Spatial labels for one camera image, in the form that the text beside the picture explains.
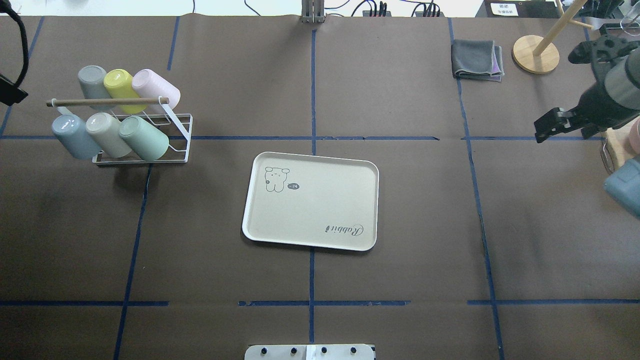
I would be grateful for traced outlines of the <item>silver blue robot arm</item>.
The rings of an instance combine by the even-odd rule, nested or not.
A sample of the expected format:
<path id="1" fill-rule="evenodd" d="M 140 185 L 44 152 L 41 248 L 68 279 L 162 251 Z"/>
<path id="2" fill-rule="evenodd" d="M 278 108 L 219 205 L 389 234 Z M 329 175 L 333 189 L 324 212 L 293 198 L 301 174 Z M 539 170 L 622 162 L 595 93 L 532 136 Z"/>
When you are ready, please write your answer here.
<path id="1" fill-rule="evenodd" d="M 535 140 L 580 130 L 589 139 L 608 129 L 619 130 L 639 116 L 639 50 L 631 51 L 580 96 L 567 111 L 555 107 L 534 122 Z M 619 205 L 639 217 L 639 157 L 610 174 L 603 187 Z"/>

